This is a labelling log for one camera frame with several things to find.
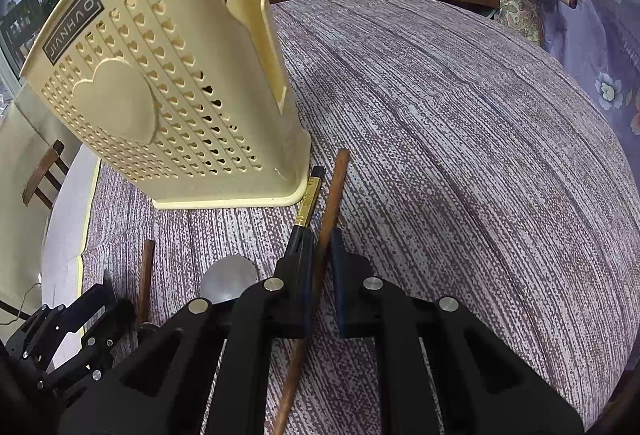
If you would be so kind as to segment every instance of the basket base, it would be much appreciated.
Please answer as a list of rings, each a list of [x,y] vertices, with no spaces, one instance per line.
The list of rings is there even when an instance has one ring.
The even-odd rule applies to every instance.
[[[305,154],[300,157],[299,170],[303,173],[300,184],[291,195],[284,197],[255,197],[248,199],[216,199],[216,200],[155,200],[151,199],[157,210],[199,210],[217,208],[277,208],[292,206],[300,202],[305,195],[306,183],[309,178],[309,159],[311,157],[311,137],[305,132]]]

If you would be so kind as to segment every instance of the blue flower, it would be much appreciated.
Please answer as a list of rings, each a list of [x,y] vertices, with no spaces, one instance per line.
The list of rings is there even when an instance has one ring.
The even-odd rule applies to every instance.
[[[600,106],[605,110],[622,106],[624,99],[622,96],[622,81],[614,81],[607,73],[601,72],[596,79],[596,90],[600,95]]]

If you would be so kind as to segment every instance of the chair backrest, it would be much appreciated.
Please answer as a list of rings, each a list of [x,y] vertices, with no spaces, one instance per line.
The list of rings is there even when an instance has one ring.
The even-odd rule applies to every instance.
[[[49,209],[53,209],[53,202],[42,192],[38,186],[42,182],[43,178],[47,178],[47,180],[51,183],[51,185],[56,189],[56,191],[60,191],[62,188],[62,184],[55,178],[55,176],[49,171],[50,168],[56,164],[62,173],[66,175],[68,172],[68,168],[64,161],[60,158],[62,151],[65,149],[65,145],[62,144],[61,141],[56,141],[53,143],[53,146],[47,150],[47,153],[42,157],[40,163],[36,166],[36,169],[29,177],[26,186],[24,187],[24,191],[22,191],[22,202],[25,206],[29,205],[31,198],[35,194]]]

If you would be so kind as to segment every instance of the label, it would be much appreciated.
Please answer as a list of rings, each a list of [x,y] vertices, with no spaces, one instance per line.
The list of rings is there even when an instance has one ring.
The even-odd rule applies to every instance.
[[[72,2],[71,7],[66,10],[42,47],[52,65],[56,64],[69,44],[103,9],[104,6],[100,0],[74,0]]]

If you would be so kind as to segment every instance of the cable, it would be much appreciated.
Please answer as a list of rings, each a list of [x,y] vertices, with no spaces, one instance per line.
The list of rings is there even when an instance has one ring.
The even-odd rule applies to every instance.
[[[31,289],[33,289],[36,285],[41,285],[39,282],[34,283],[33,285],[31,285],[30,288],[27,289],[27,292],[24,293],[24,296],[22,297],[22,303],[20,303],[20,308],[18,309],[18,314],[15,316],[14,319],[12,319],[9,323],[0,323],[1,327],[6,327],[8,325],[11,325],[11,323],[16,322],[18,319],[20,319],[20,313],[22,312],[22,307],[24,307],[24,301],[27,299],[27,295],[28,293],[30,293]]]

